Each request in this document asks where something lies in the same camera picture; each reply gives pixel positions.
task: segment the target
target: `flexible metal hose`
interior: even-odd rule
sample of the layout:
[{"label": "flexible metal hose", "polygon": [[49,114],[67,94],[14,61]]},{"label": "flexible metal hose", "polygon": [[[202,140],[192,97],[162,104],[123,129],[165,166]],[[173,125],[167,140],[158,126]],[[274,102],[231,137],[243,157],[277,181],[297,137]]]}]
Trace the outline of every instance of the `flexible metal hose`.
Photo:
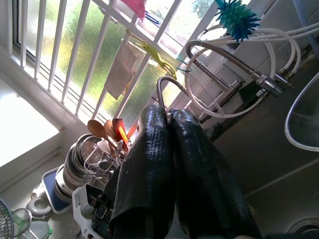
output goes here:
[{"label": "flexible metal hose", "polygon": [[[190,58],[193,57],[193,54],[191,52],[191,48],[193,46],[201,46],[201,47],[204,47],[204,48],[207,48],[209,50],[216,52],[217,54],[225,57],[230,62],[234,63],[236,66],[238,66],[240,69],[242,69],[244,72],[248,73],[249,75],[256,72],[256,70],[254,68],[248,66],[246,63],[244,63],[243,61],[241,61],[237,57],[233,56],[231,53],[229,53],[225,49],[223,49],[219,46],[216,46],[214,44],[205,42],[205,41],[193,40],[193,41],[187,42],[186,53],[187,53],[188,57],[190,57]],[[206,66],[204,66],[203,63],[201,63],[200,61],[195,60],[194,64],[197,67],[199,67],[201,70],[203,70],[205,73],[207,72],[208,68]]]},{"label": "flexible metal hose", "polygon": [[165,104],[164,104],[164,99],[163,99],[163,93],[161,91],[161,84],[163,81],[170,81],[173,84],[175,84],[181,91],[183,91],[187,96],[187,90],[185,89],[184,86],[182,86],[177,80],[175,80],[174,78],[170,77],[170,76],[162,76],[158,79],[158,82],[156,84],[156,91],[158,94],[158,101],[159,101],[159,106],[165,110]]}]

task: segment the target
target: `metal bowl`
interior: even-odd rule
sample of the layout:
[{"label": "metal bowl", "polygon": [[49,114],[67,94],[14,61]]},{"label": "metal bowl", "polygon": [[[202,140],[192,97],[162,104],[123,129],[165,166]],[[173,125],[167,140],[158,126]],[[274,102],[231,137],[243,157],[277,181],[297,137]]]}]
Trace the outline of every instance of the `metal bowl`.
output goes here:
[{"label": "metal bowl", "polygon": [[285,134],[294,146],[319,151],[319,73],[293,103],[286,118]]}]

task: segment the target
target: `yellow hanger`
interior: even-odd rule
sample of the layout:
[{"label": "yellow hanger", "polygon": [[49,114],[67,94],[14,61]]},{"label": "yellow hanger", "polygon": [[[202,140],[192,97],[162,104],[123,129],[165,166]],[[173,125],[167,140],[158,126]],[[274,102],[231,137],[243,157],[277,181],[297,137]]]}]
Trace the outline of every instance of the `yellow hanger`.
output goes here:
[{"label": "yellow hanger", "polygon": [[155,48],[153,48],[152,46],[148,45],[147,43],[145,43],[143,40],[141,40],[139,37],[133,35],[131,32],[129,32],[128,30],[126,30],[126,32],[128,33],[128,35],[134,37],[135,39],[141,41],[143,44],[138,44],[138,43],[134,43],[136,46],[141,47],[144,51],[146,51],[164,70],[166,70],[168,73],[170,73],[174,79],[177,79],[176,77],[176,70],[175,68],[168,63],[167,61],[164,61],[160,54],[155,50]]}]

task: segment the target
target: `red cloth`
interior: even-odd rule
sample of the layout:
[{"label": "red cloth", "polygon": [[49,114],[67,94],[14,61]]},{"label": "red cloth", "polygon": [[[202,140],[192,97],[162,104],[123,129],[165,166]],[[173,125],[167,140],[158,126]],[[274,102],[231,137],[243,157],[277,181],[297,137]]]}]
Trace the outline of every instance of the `red cloth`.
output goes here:
[{"label": "red cloth", "polygon": [[144,0],[121,0],[142,20],[145,17]]}]

